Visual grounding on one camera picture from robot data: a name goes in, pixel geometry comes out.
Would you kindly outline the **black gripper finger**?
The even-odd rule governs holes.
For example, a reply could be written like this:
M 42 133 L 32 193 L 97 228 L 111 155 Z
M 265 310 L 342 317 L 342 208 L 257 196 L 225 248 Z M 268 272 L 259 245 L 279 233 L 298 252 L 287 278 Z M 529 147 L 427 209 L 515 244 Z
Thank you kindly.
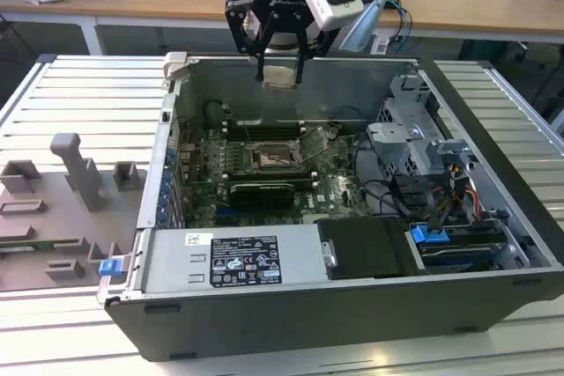
M 259 30 L 252 38 L 245 29 L 245 19 L 252 13 L 259 20 Z M 226 0 L 226 22 L 237 50 L 256 59 L 256 81 L 263 81 L 264 54 L 274 34 L 270 0 Z
M 314 57 L 326 56 L 334 40 L 337 38 L 340 29 L 336 28 L 327 32 L 321 31 L 312 42 L 309 42 L 305 22 L 296 19 L 294 26 L 298 45 L 295 66 L 295 84 L 299 85 L 302 80 L 305 62 Z

